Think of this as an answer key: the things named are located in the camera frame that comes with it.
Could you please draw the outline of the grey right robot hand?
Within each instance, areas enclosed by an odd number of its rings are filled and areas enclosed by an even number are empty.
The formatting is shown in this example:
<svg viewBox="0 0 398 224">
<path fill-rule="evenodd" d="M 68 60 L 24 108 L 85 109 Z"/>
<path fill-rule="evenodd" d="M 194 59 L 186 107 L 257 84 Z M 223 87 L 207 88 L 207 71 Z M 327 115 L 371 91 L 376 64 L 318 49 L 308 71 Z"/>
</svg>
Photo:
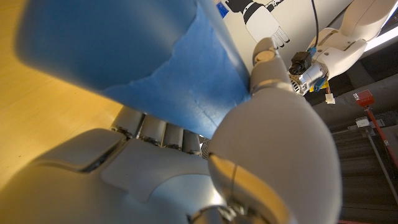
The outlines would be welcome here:
<svg viewBox="0 0 398 224">
<path fill-rule="evenodd" d="M 203 159 L 92 129 L 21 169 L 1 190 L 2 223 L 336 223 L 332 135 L 294 92 L 270 38 L 257 43 L 251 98 L 222 120 Z"/>
</svg>

